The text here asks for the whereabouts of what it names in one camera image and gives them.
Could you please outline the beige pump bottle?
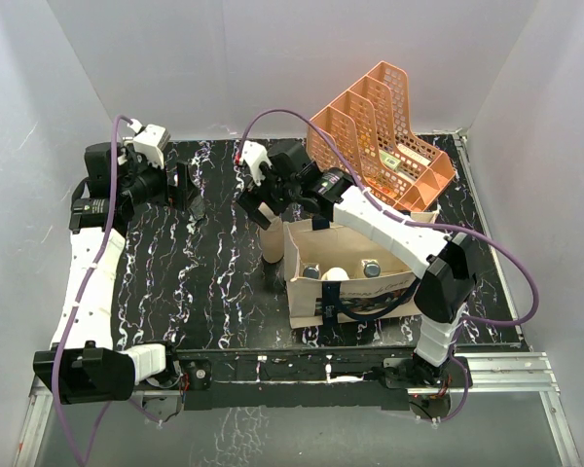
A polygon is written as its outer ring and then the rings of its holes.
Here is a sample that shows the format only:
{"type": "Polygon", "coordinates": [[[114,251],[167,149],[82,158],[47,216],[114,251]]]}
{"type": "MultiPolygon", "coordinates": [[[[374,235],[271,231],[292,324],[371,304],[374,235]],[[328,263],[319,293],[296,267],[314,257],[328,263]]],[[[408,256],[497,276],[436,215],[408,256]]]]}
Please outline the beige pump bottle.
{"type": "Polygon", "coordinates": [[[265,262],[276,264],[283,258],[283,222],[279,217],[272,218],[269,227],[260,230],[260,242],[265,262]]]}

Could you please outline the small clear square bottle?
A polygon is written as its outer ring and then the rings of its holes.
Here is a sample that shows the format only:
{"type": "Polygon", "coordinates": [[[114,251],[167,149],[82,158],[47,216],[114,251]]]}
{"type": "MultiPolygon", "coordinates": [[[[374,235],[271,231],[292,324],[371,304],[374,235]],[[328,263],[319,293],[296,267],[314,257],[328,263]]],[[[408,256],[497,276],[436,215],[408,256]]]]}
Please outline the small clear square bottle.
{"type": "Polygon", "coordinates": [[[302,277],[319,280],[321,278],[320,265],[318,263],[304,264],[302,277]]]}

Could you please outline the cream canvas tote bag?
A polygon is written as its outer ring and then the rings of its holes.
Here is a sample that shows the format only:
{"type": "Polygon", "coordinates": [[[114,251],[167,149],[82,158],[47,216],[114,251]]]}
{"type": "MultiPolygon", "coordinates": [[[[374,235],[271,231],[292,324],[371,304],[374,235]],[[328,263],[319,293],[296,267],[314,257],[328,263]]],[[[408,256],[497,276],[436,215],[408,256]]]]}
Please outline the cream canvas tote bag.
{"type": "Polygon", "coordinates": [[[293,329],[320,326],[322,279],[302,277],[304,264],[318,263],[322,274],[330,268],[344,269],[349,280],[340,284],[340,299],[350,311],[370,315],[400,297],[416,279],[402,261],[376,242],[348,227],[332,223],[316,230],[311,220],[283,224],[284,279],[293,329]],[[382,273],[376,278],[359,275],[359,263],[375,259],[382,273]]]}

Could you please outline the cream round cap bottle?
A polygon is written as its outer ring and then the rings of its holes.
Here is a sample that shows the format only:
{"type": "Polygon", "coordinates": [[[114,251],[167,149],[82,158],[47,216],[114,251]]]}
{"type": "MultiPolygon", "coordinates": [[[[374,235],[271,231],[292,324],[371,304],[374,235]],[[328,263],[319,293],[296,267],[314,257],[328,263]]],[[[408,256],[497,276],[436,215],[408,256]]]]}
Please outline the cream round cap bottle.
{"type": "Polygon", "coordinates": [[[346,281],[349,280],[347,272],[339,267],[333,267],[325,271],[321,279],[323,281],[346,281]]]}

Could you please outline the large clear square bottle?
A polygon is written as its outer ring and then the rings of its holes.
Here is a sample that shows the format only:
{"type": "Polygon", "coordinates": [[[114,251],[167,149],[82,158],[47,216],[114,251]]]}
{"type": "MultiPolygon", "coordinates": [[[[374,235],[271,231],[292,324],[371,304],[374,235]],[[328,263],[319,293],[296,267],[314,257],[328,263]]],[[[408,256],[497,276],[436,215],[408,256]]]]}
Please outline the large clear square bottle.
{"type": "Polygon", "coordinates": [[[359,275],[364,278],[376,278],[382,273],[381,265],[375,259],[363,259],[359,263],[359,275]]]}

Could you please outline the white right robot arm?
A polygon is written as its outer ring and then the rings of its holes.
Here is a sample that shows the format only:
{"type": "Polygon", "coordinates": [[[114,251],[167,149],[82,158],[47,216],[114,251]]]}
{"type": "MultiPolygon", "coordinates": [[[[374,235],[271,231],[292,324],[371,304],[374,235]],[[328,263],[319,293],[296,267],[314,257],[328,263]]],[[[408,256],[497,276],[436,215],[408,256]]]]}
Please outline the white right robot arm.
{"type": "Polygon", "coordinates": [[[441,226],[391,209],[356,175],[337,167],[321,170],[296,141],[271,149],[242,141],[237,162],[251,175],[237,203],[262,230],[296,202],[374,241],[410,268],[418,284],[414,302],[422,314],[415,375],[428,386],[446,378],[461,310],[476,283],[468,260],[469,234],[444,237],[441,226]]]}

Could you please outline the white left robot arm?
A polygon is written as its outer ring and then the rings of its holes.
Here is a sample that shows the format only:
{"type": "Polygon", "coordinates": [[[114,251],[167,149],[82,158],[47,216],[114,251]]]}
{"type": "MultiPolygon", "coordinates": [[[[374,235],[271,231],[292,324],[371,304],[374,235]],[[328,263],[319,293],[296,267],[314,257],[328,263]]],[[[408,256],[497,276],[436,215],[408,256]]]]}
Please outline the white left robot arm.
{"type": "Polygon", "coordinates": [[[125,401],[150,379],[170,388],[182,366],[170,343],[150,341],[117,351],[111,332],[114,286],[136,210],[156,204],[188,211],[198,192],[188,166],[171,174],[160,142],[137,139],[86,148],[87,176],[71,199],[71,264],[51,347],[35,353],[33,371],[62,405],[125,401]]]}

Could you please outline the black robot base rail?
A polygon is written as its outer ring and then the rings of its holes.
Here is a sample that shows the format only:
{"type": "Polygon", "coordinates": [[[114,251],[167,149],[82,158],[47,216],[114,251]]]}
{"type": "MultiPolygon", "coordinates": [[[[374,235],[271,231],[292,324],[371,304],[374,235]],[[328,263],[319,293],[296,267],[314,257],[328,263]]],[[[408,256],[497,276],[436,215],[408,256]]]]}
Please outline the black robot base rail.
{"type": "Polygon", "coordinates": [[[146,407],[164,401],[181,411],[256,407],[406,411],[413,395],[444,397],[472,384],[465,358],[432,370],[410,347],[181,350],[177,362],[177,385],[137,387],[135,393],[146,407]]]}

